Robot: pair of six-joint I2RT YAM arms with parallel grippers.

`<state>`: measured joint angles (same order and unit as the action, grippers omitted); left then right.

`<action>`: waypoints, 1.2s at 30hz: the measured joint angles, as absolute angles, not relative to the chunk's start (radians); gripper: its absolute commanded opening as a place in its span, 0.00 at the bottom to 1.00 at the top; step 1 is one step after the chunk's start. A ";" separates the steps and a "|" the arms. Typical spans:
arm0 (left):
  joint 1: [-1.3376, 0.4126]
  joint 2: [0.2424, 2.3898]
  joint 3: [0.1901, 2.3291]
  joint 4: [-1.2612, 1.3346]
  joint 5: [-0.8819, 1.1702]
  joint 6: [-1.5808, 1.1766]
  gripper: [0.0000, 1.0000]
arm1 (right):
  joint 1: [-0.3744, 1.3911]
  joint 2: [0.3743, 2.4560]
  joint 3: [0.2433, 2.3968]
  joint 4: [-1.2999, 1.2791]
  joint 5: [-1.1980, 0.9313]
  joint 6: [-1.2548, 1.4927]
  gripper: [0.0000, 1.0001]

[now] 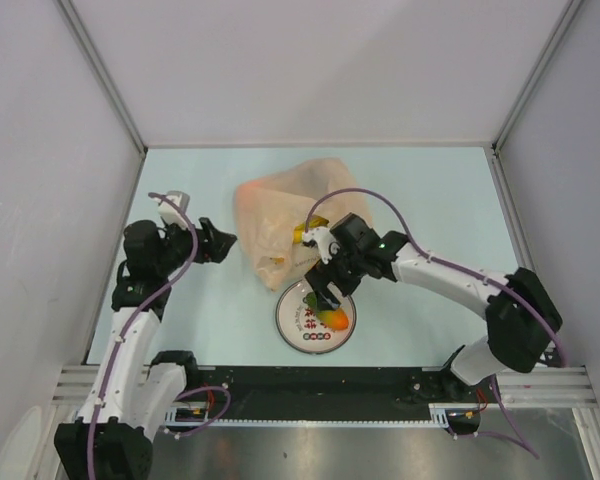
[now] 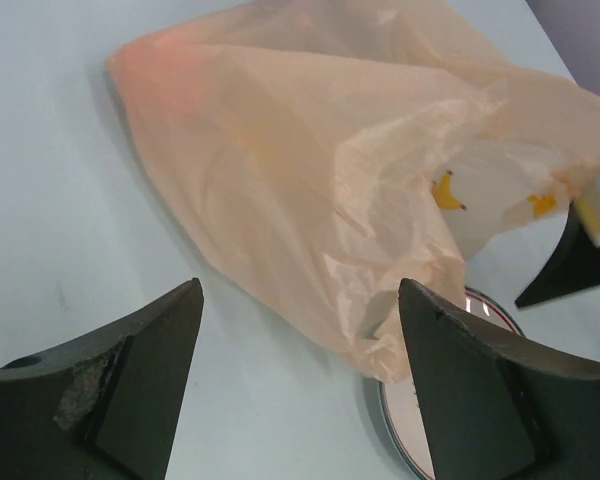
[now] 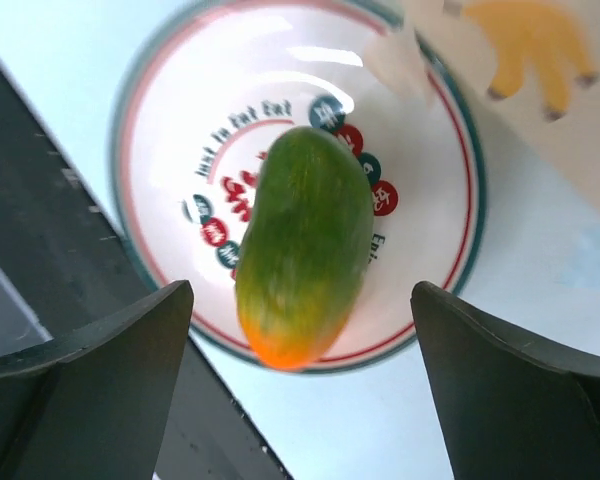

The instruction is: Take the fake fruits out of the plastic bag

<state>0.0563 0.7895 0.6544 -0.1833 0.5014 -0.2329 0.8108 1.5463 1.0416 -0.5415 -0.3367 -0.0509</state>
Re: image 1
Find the yellow fake banana bunch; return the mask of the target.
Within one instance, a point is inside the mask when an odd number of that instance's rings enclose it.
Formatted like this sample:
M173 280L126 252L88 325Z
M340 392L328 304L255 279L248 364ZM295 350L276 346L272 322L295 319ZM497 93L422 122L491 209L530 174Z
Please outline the yellow fake banana bunch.
M293 244L301 244L303 242L303 235L305 232L318 227L327 227L328 225L328 219L319 215L312 215L309 219L309 222L304 222L294 228L292 240Z

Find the translucent orange plastic bag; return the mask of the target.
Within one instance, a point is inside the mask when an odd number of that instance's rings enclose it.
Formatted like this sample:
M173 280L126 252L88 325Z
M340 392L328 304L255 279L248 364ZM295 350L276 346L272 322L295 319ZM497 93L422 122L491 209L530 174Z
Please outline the translucent orange plastic bag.
M299 280L320 260L317 249L294 241L294 233L304 229L316 201L356 185L340 159L322 158L236 188L233 212L238 241L266 288L276 291Z

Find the green orange fake mango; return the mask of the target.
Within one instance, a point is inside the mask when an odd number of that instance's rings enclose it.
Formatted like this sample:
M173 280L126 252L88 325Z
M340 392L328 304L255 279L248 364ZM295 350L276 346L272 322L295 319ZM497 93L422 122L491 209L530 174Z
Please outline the green orange fake mango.
M337 310L321 310L318 308L317 297L314 293L305 296L304 302L312 314L327 328L343 331L349 327L349 317L342 308Z

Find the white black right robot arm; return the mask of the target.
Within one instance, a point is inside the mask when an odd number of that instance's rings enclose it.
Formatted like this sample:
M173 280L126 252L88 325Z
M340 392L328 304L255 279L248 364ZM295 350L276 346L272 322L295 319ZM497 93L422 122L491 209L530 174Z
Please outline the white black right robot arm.
M441 376L443 393L464 401L479 382L505 369L531 372L549 345L556 344L563 320L537 274L520 267L512 274L474 271L426 254L405 233L379 236L350 213L332 227L310 227L301 235L318 250L306 273L319 312L334 312L364 277L424 288L483 319L485 337L460 347Z

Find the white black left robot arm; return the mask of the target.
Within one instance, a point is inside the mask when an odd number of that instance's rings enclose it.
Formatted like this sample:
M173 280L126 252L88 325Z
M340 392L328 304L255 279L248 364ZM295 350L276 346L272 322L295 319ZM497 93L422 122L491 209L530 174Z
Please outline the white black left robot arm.
M199 223L140 220L125 228L105 358L75 420L59 424L54 436L69 478L147 478L167 411L176 398L201 393L192 352L161 351L150 365L144 363L174 279L194 263L221 263L237 240L205 217Z

